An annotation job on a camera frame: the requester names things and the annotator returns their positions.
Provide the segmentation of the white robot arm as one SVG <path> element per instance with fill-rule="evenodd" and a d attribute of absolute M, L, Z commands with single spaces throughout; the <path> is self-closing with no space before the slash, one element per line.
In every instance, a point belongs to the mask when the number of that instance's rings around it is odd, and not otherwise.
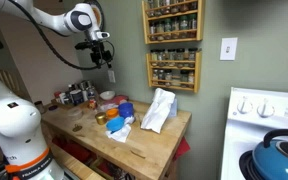
<path fill-rule="evenodd" d="M 92 6 L 78 3 L 61 15 L 34 7 L 33 0 L 0 0 L 0 11 L 47 27 L 62 36 L 83 32 L 89 42 L 110 36 L 103 32 Z M 0 148 L 11 180 L 64 180 L 64 170 L 47 145 L 41 130 L 41 114 L 31 102 L 14 94 L 0 81 Z"/>

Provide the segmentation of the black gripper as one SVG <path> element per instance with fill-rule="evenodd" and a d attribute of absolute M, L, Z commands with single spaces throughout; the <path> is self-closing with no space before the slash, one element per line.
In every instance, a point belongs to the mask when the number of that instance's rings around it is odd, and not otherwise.
<path fill-rule="evenodd" d="M 112 68 L 113 53 L 106 50 L 104 42 L 92 41 L 92 42 L 80 42 L 75 45 L 76 50 L 90 49 L 91 60 L 97 65 L 98 69 L 101 69 L 103 64 L 107 64 L 108 68 Z"/>

